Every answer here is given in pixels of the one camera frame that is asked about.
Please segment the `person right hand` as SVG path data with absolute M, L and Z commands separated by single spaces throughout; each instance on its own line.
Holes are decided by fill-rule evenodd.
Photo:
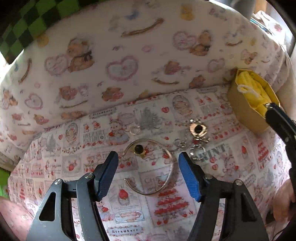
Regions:
M 277 191 L 273 200 L 273 216 L 276 222 L 290 221 L 295 215 L 295 207 L 290 207 L 295 203 L 295 193 L 290 179 Z

